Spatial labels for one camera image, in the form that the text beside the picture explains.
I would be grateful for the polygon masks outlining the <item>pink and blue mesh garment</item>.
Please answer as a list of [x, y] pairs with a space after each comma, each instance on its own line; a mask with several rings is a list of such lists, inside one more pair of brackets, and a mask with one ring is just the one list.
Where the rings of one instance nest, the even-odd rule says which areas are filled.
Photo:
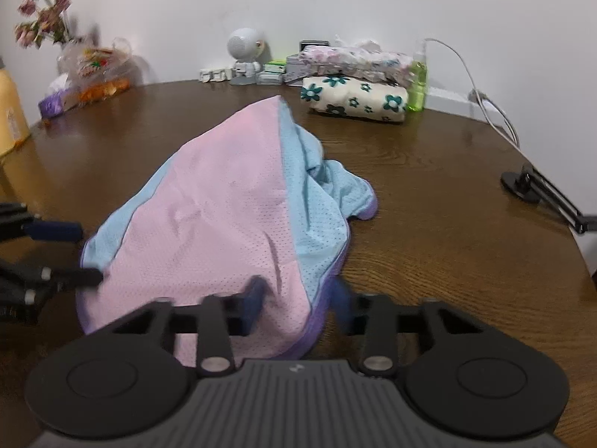
[[350, 218], [378, 209], [371, 185], [324, 156], [320, 141], [274, 96], [188, 141], [86, 243], [103, 273], [77, 296], [92, 333], [157, 298], [198, 304], [266, 280], [264, 304], [237, 361], [297, 359], [317, 342]]

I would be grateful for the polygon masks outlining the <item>yellow thermos bottle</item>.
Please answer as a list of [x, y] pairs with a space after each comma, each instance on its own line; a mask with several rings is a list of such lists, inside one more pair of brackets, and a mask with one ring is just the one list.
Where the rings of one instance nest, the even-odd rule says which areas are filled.
[[0, 155], [9, 154], [30, 136], [16, 84], [0, 63]]

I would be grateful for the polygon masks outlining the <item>purple tissue box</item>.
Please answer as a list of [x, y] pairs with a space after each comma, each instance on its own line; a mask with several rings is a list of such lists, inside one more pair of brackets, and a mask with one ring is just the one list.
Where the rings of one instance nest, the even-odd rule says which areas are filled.
[[42, 119], [60, 116], [79, 103], [79, 88], [68, 73], [63, 73], [51, 81], [44, 98], [38, 103]]

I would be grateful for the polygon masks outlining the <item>plastic bag of snacks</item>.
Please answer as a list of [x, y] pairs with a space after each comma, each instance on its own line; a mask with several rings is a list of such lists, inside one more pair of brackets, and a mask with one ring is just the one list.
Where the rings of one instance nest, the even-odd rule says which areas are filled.
[[123, 37], [110, 46], [98, 47], [90, 41], [72, 41], [62, 48], [58, 69], [67, 74], [78, 105], [107, 100], [134, 86], [131, 44]]

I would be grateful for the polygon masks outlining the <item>pink artificial flowers vase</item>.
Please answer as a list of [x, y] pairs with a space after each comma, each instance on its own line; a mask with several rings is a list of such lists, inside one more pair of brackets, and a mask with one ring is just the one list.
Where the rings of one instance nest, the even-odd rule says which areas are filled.
[[81, 77], [98, 74], [105, 58], [91, 47], [90, 41], [76, 37], [68, 25], [67, 10], [71, 0], [22, 0], [18, 12], [28, 17], [14, 28], [15, 41], [20, 47], [39, 49], [45, 41], [61, 48], [58, 68], [66, 73], [77, 69]]

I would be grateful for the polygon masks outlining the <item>cream floral folded cloth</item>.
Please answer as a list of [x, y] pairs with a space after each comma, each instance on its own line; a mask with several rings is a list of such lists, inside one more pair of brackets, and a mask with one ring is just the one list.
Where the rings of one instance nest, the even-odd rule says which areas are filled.
[[408, 91], [353, 77], [309, 77], [301, 83], [300, 99], [318, 113], [399, 124], [406, 118]]

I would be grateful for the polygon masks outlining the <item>white small clips row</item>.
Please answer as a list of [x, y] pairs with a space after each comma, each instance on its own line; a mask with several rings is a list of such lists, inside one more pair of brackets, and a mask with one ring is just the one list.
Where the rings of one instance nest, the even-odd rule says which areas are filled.
[[233, 78], [234, 71], [231, 67], [223, 67], [216, 69], [200, 69], [199, 81], [201, 83], [209, 82], [225, 82]]

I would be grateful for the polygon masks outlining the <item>white power strip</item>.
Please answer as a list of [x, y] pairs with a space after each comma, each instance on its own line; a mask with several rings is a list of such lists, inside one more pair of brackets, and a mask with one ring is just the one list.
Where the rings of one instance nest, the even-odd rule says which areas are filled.
[[472, 116], [472, 103], [465, 96], [437, 87], [427, 89], [424, 108], [450, 115]]

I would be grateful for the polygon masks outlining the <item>green small box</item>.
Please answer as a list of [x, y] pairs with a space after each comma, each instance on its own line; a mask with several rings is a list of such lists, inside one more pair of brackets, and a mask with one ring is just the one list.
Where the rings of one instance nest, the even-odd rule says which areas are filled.
[[274, 60], [267, 62], [257, 74], [258, 85], [282, 85], [286, 71], [286, 61]]

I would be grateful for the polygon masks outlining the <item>grey tin box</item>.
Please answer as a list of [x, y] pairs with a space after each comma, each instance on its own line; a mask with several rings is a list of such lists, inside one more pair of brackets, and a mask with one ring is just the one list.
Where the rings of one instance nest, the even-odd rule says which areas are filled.
[[304, 78], [311, 76], [311, 66], [300, 59], [298, 54], [288, 56], [285, 61], [283, 82], [287, 86], [300, 87]]

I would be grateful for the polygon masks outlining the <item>green spray bottle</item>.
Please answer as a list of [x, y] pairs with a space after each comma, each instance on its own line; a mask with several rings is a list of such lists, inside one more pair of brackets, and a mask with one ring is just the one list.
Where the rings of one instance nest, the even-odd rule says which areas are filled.
[[421, 41], [413, 55], [409, 68], [410, 85], [408, 88], [407, 109], [412, 112], [422, 111], [427, 95], [427, 43]]

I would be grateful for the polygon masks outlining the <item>pink floral folded cloth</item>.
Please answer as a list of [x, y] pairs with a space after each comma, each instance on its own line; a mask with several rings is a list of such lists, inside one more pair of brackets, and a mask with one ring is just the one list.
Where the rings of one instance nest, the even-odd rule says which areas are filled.
[[305, 46], [298, 59], [312, 75], [342, 75], [373, 83], [406, 86], [413, 58], [407, 54], [386, 52], [373, 41], [356, 47]]

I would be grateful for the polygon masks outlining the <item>white astronaut figurine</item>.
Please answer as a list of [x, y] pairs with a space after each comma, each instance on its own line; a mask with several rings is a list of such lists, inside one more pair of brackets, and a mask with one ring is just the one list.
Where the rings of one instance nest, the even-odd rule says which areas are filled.
[[265, 50], [265, 41], [260, 31], [242, 27], [233, 31], [226, 43], [226, 49], [235, 60], [233, 65], [233, 85], [251, 85], [257, 81], [261, 70], [258, 59]]

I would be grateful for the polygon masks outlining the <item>small black box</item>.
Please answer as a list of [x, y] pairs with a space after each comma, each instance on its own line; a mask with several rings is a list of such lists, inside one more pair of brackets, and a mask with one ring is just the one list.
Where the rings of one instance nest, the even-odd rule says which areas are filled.
[[329, 45], [327, 40], [304, 40], [300, 41], [300, 51], [303, 52], [307, 47], [328, 47]]

